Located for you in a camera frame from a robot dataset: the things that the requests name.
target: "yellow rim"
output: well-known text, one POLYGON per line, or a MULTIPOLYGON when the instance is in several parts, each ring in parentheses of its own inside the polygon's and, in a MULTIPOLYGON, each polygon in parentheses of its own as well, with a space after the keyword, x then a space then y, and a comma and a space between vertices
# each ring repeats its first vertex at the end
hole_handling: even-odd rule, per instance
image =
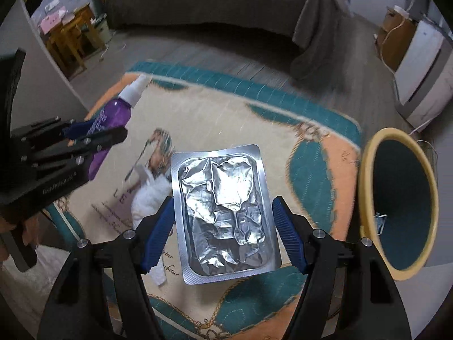
POLYGON ((360 219, 362 223, 360 234, 363 237, 369 237, 376 245, 376 248, 384 259, 384 262, 386 263, 394 280, 407 280, 414 276, 423 267, 426 260, 428 259, 428 256, 431 253, 434 239, 436 237, 437 223, 439 219, 439 196, 437 193, 436 179, 434 178, 433 170, 431 169, 431 165, 426 155, 424 154, 420 146, 418 146, 417 142, 409 137, 405 132, 398 129, 385 128, 377 132, 366 145, 365 152, 362 156, 362 164, 360 166, 358 182, 358 199, 360 219), (415 154, 418 161, 423 167, 426 177, 428 178, 431 190, 431 225, 427 241, 418 259, 411 266, 404 270, 397 270, 388 261, 386 255, 384 254, 384 250, 382 249, 381 241, 377 235, 376 225, 374 221, 375 210, 372 182, 374 158, 378 146, 383 141, 389 139, 399 141, 415 154))

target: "power cord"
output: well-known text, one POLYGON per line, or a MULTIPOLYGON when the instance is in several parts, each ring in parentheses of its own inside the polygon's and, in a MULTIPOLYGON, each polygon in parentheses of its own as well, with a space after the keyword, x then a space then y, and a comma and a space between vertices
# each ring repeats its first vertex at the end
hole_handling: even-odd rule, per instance
MULTIPOLYGON (((425 121, 422 125, 419 125, 418 127, 416 127, 414 130, 412 130, 412 131, 408 134, 408 136, 409 136, 409 137, 412 136, 417 130, 419 130, 420 128, 424 127, 424 126, 427 125, 429 122, 431 122, 434 118, 436 118, 438 115, 440 115, 441 112, 442 112, 442 111, 438 112, 436 115, 434 115, 433 117, 431 117, 430 119, 428 119, 427 121, 425 121)), ((431 163, 431 166, 433 167, 434 176, 435 176, 435 179, 436 179, 436 181, 437 181, 437 161, 438 161, 438 159, 439 159, 439 154, 437 153, 436 148, 434 148, 434 146, 433 146, 431 143, 429 143, 428 141, 425 141, 425 140, 423 140, 423 139, 418 139, 418 140, 417 140, 417 143, 418 143, 418 142, 420 142, 420 143, 427 143, 427 144, 431 147, 431 149, 433 150, 433 156, 432 156, 432 159, 431 159, 430 163, 431 163)))
MULTIPOLYGON (((409 7, 408 7, 407 10, 406 10, 407 12, 409 12, 409 11, 412 9, 412 7, 414 6, 414 3, 415 3, 415 0, 411 0, 411 3, 409 4, 409 7)), ((386 64, 386 62, 385 62, 384 59, 382 58, 382 48, 384 47, 385 42, 386 42, 387 39, 389 38, 389 35, 390 35, 393 31, 397 30, 398 28, 401 28, 401 27, 403 26, 403 24, 406 22, 406 20, 407 20, 407 18, 403 16, 403 21, 401 22, 401 24, 398 25, 398 26, 396 26, 396 27, 393 28, 393 29, 390 29, 390 31, 386 34, 386 37, 385 37, 384 40, 382 41, 381 47, 379 48, 379 56, 380 56, 380 58, 381 58, 382 63, 386 66, 386 68, 387 68, 393 75, 395 75, 395 72, 393 71, 392 68, 390 68, 390 67, 386 64)))

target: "aluminum foil tray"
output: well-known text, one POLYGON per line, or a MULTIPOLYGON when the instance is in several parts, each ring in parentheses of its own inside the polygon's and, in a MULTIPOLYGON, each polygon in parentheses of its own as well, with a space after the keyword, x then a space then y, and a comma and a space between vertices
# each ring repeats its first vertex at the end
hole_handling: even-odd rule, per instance
POLYGON ((237 279, 281 266, 257 145, 174 153, 171 174, 187 284, 237 279))

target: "gray bedspread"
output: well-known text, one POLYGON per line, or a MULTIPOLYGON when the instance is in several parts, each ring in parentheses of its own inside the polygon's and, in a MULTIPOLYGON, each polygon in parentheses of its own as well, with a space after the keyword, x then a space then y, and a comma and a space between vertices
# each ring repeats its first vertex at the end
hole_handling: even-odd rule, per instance
POLYGON ((344 0, 106 0, 111 28, 130 24, 218 22, 262 28, 290 37, 301 48, 290 72, 304 78, 325 63, 337 44, 344 0))

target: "wooden table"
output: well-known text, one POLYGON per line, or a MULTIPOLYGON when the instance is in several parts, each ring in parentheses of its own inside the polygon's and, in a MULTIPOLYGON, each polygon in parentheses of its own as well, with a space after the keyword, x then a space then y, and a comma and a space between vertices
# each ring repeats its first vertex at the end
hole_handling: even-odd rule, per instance
POLYGON ((403 60, 416 28, 417 25, 412 20, 404 19, 391 7, 387 8, 386 17, 377 34, 376 47, 378 56, 382 54, 382 59, 393 71, 398 69, 403 60))
POLYGON ((90 20, 94 18, 94 14, 89 5, 86 4, 79 9, 74 10, 73 14, 74 18, 69 22, 66 22, 65 24, 61 22, 50 30, 49 39, 46 42, 47 50, 65 75, 69 74, 68 66, 71 62, 71 57, 68 54, 67 49, 69 49, 82 69, 86 69, 85 63, 80 56, 85 56, 85 52, 83 51, 78 37, 76 37, 74 33, 76 30, 81 32, 81 27, 83 25, 87 25, 97 48, 103 49, 105 47, 96 28, 94 28, 90 22, 90 20))

